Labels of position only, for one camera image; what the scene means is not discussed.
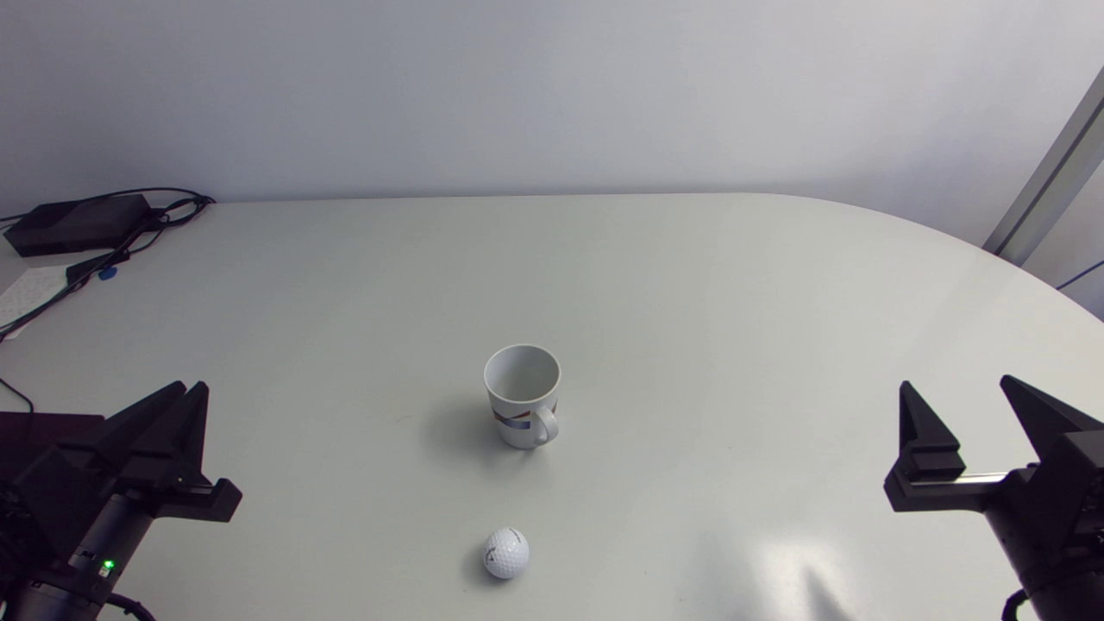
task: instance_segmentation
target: black cable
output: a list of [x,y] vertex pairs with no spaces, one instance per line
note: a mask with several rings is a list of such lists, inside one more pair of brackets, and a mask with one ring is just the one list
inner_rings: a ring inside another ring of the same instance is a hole
[[28,397],[26,394],[23,394],[22,392],[20,392],[19,390],[17,390],[14,386],[8,383],[8,380],[6,380],[3,378],[0,378],[0,383],[2,383],[3,387],[7,388],[8,390],[14,392],[15,397],[19,397],[23,401],[26,401],[26,409],[28,409],[26,413],[29,413],[29,414],[33,414],[34,413],[34,401],[31,401],[30,397]]
[[135,601],[130,598],[125,598],[118,593],[112,593],[107,596],[107,603],[121,608],[123,614],[134,614],[135,619],[138,621],[157,621],[153,614],[146,610],[146,607],[141,602]]
[[1005,609],[1000,611],[1000,621],[1017,621],[1016,610],[1026,601],[1028,601],[1028,593],[1023,589],[1012,593],[1005,602]]
[[14,392],[17,397],[26,401],[26,424],[23,425],[23,438],[30,438],[31,429],[34,427],[34,401],[31,401],[30,397],[17,390],[14,386],[8,383],[8,381],[3,378],[0,378],[0,383],[2,383],[8,390]]
[[1069,281],[1065,281],[1064,283],[1058,285],[1054,288],[1057,288],[1058,291],[1062,291],[1064,287],[1068,287],[1068,286],[1072,285],[1073,283],[1078,282],[1081,278],[1081,276],[1084,276],[1085,274],[1087,274],[1089,272],[1092,272],[1093,270],[1100,267],[1101,265],[1104,265],[1104,261],[1101,261],[1100,263],[1093,265],[1092,267],[1085,270],[1084,272],[1078,274],[1076,276],[1073,276]]
[[162,228],[158,229],[157,233],[155,233],[153,236],[148,242],[146,242],[145,244],[142,244],[142,245],[138,246],[138,248],[131,249],[130,250],[130,254],[138,254],[139,252],[141,252],[141,251],[146,250],[147,248],[153,245],[153,242],[156,242],[157,239],[161,236],[161,233],[163,233],[167,230],[168,230],[168,227],[162,227]]

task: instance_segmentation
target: white wall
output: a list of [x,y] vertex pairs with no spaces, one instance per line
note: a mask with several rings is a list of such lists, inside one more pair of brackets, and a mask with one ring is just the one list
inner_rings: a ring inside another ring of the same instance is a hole
[[[1096,169],[1023,267],[1058,286],[1100,261],[1104,261],[1104,166]],[[1062,293],[1104,318],[1104,266]]]
[[0,211],[755,190],[974,243],[1104,60],[1100,0],[4,0]]

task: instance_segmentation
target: golf ball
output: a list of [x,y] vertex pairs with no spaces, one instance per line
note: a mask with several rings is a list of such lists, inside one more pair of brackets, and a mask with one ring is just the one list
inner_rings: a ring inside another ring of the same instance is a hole
[[517,528],[499,528],[484,545],[484,567],[496,578],[513,578],[529,565],[529,541]]

